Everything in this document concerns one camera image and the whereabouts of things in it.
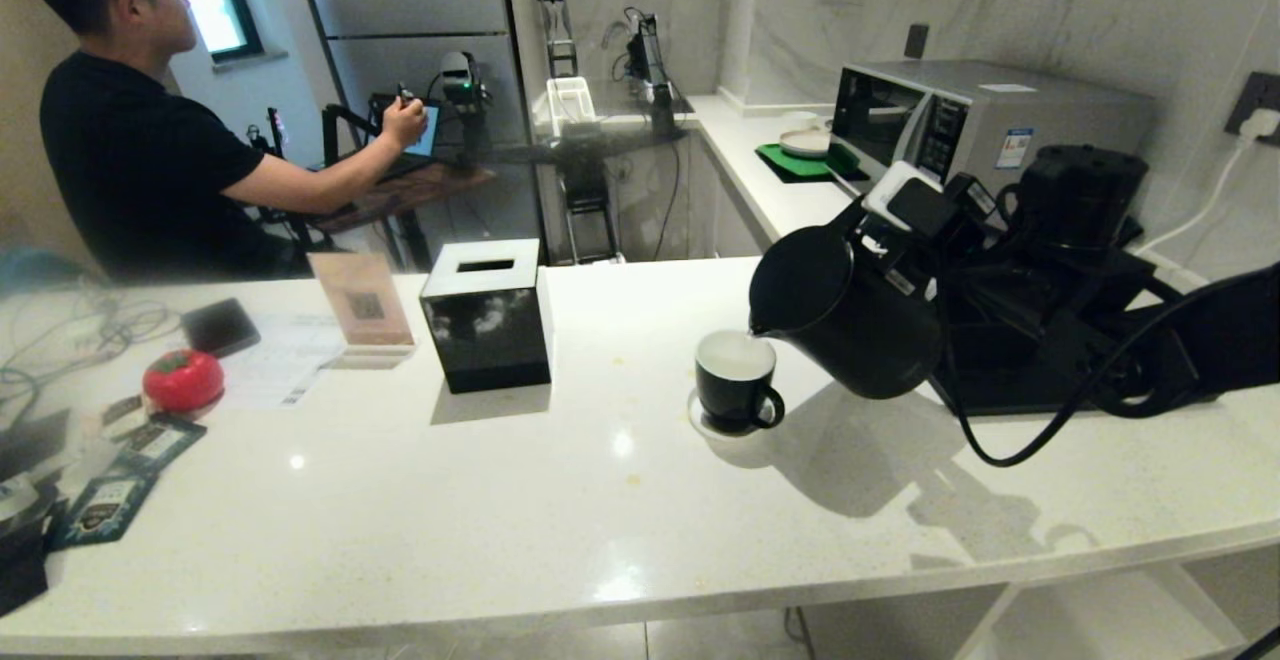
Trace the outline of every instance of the refrigerator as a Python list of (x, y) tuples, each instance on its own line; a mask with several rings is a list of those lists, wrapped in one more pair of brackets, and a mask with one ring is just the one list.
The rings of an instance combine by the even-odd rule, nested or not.
[[(372, 92), (394, 92), (398, 82), (426, 95), (444, 54), (467, 51), (493, 96), (489, 139), (498, 148), (529, 145), (509, 0), (311, 0), (311, 5), (347, 107), (365, 114)], [(443, 98), (439, 82), (431, 96)], [(461, 148), (461, 123), (451, 122), (448, 109), (440, 118), (435, 155), (449, 157)], [(431, 258), (447, 242), (536, 237), (545, 244), (534, 169), (481, 164), (498, 178), (417, 210)]]

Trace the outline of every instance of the black t-shirt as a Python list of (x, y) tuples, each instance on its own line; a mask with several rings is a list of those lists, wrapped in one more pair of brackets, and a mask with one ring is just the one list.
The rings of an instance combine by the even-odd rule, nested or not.
[(86, 244), (113, 280), (257, 280), (288, 242), (221, 194), (262, 161), (214, 113), (131, 67), (77, 52), (40, 109), (45, 151)]

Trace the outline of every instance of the window frame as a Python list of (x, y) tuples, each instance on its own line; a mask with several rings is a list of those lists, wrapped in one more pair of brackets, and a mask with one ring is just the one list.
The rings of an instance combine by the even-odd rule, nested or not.
[(239, 60), (244, 58), (256, 58), (264, 52), (262, 37), (257, 35), (257, 26), (253, 22), (253, 13), (250, 12), (247, 0), (228, 0), (232, 5), (232, 12), (236, 17), (236, 23), (239, 27), (241, 35), (244, 36), (244, 43), (237, 46), (237, 49), (219, 50), (216, 52), (210, 52), (214, 59), (214, 64), (225, 63), (230, 60)]

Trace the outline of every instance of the mug handle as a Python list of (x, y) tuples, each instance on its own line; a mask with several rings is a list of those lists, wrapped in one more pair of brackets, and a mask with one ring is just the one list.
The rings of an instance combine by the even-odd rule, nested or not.
[(773, 388), (765, 385), (760, 388), (760, 391), (763, 391), (764, 397), (768, 397), (771, 404), (773, 405), (773, 422), (767, 423), (764, 420), (756, 417), (751, 418), (751, 423), (754, 423), (758, 428), (776, 428), (782, 423), (782, 418), (787, 414), (787, 405), (782, 402), (782, 397), (778, 395), (778, 391), (773, 390)]

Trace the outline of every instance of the man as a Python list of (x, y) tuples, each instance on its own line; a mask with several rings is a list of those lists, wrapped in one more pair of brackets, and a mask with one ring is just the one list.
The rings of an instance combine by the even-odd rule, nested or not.
[(234, 201), (329, 214), (364, 194), (421, 137), (421, 101), (397, 100), (367, 148), (306, 171), (243, 145), (204, 105), (165, 92), (196, 46), (187, 0), (45, 0), (79, 50), (45, 86), (40, 125), (67, 207), (113, 280), (256, 280), (306, 272)]

